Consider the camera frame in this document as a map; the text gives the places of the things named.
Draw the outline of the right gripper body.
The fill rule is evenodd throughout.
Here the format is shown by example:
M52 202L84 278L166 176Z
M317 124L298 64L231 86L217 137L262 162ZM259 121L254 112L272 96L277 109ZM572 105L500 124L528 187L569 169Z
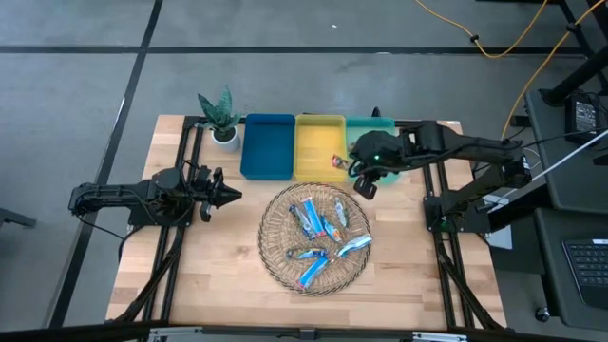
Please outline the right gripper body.
M372 200L377 191L375 183L386 175L398 174L402 163L403 144L399 137L386 131L370 131L355 142L358 152L358 174L354 190L366 200Z

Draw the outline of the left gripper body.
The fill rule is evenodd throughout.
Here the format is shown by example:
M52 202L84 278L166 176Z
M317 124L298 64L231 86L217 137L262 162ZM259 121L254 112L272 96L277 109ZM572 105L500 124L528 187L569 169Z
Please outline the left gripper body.
M223 182L223 170L217 167L214 170L202 165L193 180L195 201L200 202L199 215L204 222L211 220L211 208L219 209L221 206L220 186Z

